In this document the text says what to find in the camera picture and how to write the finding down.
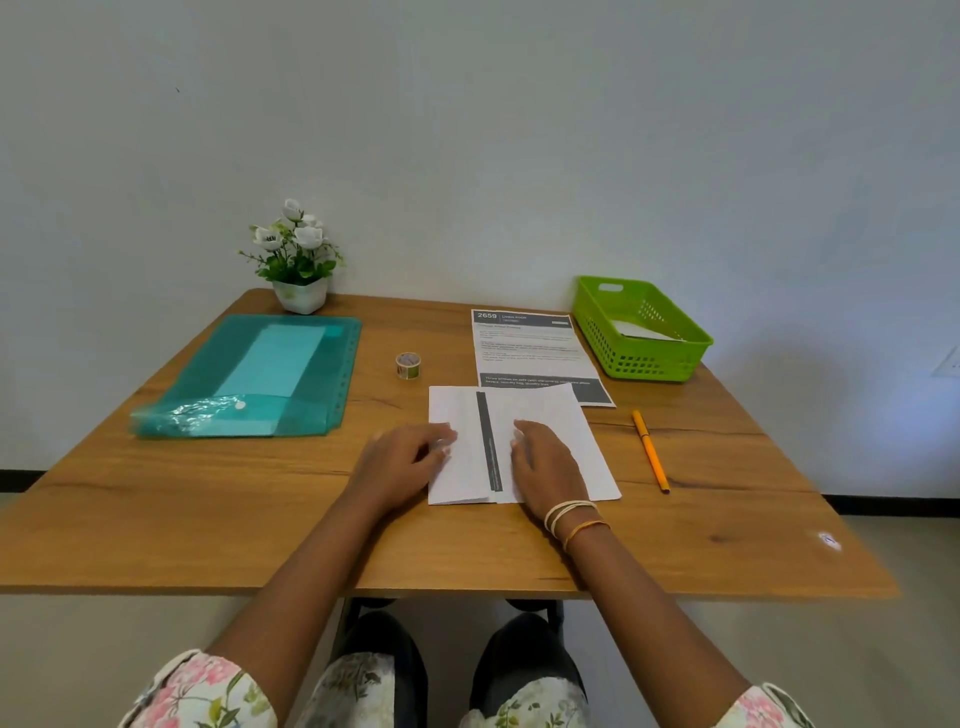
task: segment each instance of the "wooden table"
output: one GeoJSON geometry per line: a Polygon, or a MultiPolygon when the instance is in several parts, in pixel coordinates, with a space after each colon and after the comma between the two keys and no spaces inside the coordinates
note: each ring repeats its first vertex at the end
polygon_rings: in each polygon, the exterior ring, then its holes
{"type": "MultiPolygon", "coordinates": [[[[470,306],[331,296],[323,314],[363,332],[343,425],[325,437],[137,440],[154,401],[206,328],[0,514],[0,589],[243,593],[262,586],[337,497],[375,430],[423,422],[431,384],[476,385],[470,306]],[[396,377],[399,352],[422,373],[396,377]]],[[[227,313],[281,313],[268,289],[227,313]]],[[[586,409],[623,493],[603,513],[669,592],[730,598],[883,597],[897,587],[717,379],[606,379],[617,408],[586,409]],[[630,413],[643,412],[673,493],[660,493],[630,413]],[[818,534],[841,544],[835,551],[818,534]]],[[[517,505],[427,506],[375,534],[358,595],[469,591],[584,595],[562,554],[517,505]]]]}

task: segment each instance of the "potted plant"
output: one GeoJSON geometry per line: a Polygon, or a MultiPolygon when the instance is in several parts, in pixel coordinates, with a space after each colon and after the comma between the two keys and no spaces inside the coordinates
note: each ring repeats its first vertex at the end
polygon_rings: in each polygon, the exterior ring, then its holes
{"type": "Polygon", "coordinates": [[[294,313],[313,313],[326,301],[326,287],[343,256],[324,237],[324,225],[303,212],[296,200],[284,200],[283,217],[268,228],[251,225],[255,255],[237,251],[257,263],[256,274],[274,285],[280,305],[294,313]]]}

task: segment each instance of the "white paper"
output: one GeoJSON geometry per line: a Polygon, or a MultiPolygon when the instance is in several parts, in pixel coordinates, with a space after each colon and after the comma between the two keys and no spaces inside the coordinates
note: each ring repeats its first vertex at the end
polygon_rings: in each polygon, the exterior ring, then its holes
{"type": "Polygon", "coordinates": [[[481,387],[570,383],[584,407],[616,407],[569,316],[474,308],[473,350],[481,387]]]}
{"type": "Polygon", "coordinates": [[[430,422],[449,422],[458,433],[427,502],[519,503],[511,464],[514,420],[544,423],[570,448],[591,500],[616,500],[620,489],[607,467],[584,412],[569,383],[540,389],[430,387],[430,422]],[[489,414],[492,447],[485,446],[482,393],[489,414]]]}
{"type": "Polygon", "coordinates": [[[649,328],[638,326],[637,324],[631,324],[629,321],[614,321],[613,327],[624,336],[629,336],[632,339],[657,339],[658,341],[682,341],[682,339],[675,339],[673,336],[667,336],[666,334],[659,333],[657,331],[652,331],[649,328]]]}

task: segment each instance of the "white bangle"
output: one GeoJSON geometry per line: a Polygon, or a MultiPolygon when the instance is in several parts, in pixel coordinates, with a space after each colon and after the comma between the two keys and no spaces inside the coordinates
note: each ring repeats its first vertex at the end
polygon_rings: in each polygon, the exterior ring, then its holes
{"type": "Polygon", "coordinates": [[[563,516],[572,511],[574,508],[580,508],[581,506],[588,506],[595,510],[597,513],[600,512],[600,509],[596,507],[596,504],[591,500],[565,500],[563,503],[557,503],[553,508],[547,511],[546,517],[543,519],[543,527],[550,532],[550,535],[554,538],[557,538],[557,534],[554,533],[554,528],[557,527],[557,521],[559,521],[563,516]],[[550,517],[554,513],[557,513],[556,518],[552,521],[550,517]]]}

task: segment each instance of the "wall outlet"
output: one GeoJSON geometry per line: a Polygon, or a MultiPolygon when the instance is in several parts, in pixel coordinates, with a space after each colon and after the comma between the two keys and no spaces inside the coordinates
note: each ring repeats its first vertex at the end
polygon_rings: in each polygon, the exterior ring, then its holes
{"type": "Polygon", "coordinates": [[[943,363],[933,370],[934,376],[960,376],[960,347],[953,347],[943,363]]]}

